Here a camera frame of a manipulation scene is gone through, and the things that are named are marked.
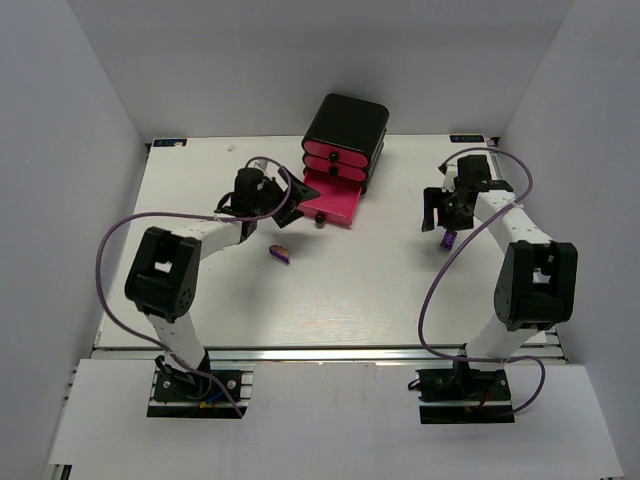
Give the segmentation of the purple butterfly lego brick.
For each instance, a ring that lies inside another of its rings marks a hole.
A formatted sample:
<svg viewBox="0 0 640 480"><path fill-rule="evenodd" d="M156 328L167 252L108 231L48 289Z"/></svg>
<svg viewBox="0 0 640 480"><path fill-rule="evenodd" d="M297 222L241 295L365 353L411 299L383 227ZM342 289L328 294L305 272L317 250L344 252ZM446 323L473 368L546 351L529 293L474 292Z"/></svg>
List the purple butterfly lego brick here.
<svg viewBox="0 0 640 480"><path fill-rule="evenodd" d="M440 248L450 252L453 250L458 233L453 230L446 230L440 242Z"/></svg>

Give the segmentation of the purple curved butterfly lego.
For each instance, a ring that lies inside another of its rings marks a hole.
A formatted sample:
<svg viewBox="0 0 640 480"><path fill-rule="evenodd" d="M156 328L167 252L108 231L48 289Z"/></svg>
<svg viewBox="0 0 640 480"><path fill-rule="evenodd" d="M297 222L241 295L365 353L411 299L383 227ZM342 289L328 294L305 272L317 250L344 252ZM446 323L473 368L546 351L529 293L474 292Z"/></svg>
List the purple curved butterfly lego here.
<svg viewBox="0 0 640 480"><path fill-rule="evenodd" d="M280 245L271 245L269 247L269 253L274 258L278 259L285 264L290 263L290 254L286 248Z"/></svg>

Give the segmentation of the pink drawer with black knob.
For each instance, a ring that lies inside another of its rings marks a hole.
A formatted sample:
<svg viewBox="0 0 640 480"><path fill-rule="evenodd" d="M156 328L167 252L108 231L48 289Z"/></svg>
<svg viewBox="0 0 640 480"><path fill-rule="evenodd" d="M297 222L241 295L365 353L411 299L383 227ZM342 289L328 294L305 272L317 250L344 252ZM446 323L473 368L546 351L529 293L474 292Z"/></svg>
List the pink drawer with black knob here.
<svg viewBox="0 0 640 480"><path fill-rule="evenodd" d="M302 142L302 148L309 155L326 160L337 157L337 162L358 168L364 168L369 164L369 158L364 153L342 146L322 143L315 140L304 140Z"/></svg>

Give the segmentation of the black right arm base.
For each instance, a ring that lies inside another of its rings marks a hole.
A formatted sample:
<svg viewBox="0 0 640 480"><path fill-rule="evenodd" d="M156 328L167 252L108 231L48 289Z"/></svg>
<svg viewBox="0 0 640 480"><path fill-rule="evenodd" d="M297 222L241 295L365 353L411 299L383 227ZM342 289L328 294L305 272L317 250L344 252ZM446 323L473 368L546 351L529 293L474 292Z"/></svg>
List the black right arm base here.
<svg viewBox="0 0 640 480"><path fill-rule="evenodd" d="M423 425L481 425L515 422L503 369L481 371L467 363L416 371L407 388L417 392Z"/></svg>

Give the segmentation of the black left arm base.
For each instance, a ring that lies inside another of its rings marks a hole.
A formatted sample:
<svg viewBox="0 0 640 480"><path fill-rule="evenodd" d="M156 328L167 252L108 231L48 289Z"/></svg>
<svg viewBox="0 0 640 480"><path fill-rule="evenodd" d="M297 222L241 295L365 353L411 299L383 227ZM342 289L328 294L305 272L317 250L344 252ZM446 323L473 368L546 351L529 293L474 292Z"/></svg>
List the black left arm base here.
<svg viewBox="0 0 640 480"><path fill-rule="evenodd" d="M146 416L164 419L239 419L221 387L209 379L182 372L154 359L155 371ZM212 370L239 410L245 413L251 397L252 373L223 368Z"/></svg>

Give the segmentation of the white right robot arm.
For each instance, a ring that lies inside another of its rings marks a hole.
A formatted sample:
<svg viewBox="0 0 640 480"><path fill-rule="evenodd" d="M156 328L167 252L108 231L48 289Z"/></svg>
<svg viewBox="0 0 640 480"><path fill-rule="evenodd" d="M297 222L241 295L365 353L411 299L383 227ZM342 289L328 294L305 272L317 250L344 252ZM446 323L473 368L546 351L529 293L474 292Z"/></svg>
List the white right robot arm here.
<svg viewBox="0 0 640 480"><path fill-rule="evenodd" d="M480 371L519 361L517 352L526 340L571 318L578 263L572 243L554 240L525 212L523 201L534 183L531 171L524 172L525 190L515 193L507 181L493 175L487 160L492 151L465 148L442 162L442 185L423 192L421 225L424 232L441 227L469 233L436 274L435 284L483 232L491 234L503 253L491 318L449 358Z"/></svg>

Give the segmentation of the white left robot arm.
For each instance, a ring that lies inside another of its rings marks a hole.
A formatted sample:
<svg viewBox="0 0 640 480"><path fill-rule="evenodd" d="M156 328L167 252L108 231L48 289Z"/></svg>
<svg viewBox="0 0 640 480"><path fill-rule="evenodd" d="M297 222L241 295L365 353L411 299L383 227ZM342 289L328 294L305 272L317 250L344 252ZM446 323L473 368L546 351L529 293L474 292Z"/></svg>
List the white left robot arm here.
<svg viewBox="0 0 640 480"><path fill-rule="evenodd" d="M288 169L281 167L278 174L286 187L259 167L244 167L236 174L234 189L218 202L213 219L173 231L150 227L144 232L124 292L153 326L171 367L209 370L190 316L201 261L245 242L261 219L286 227L303 216L302 203L321 196Z"/></svg>

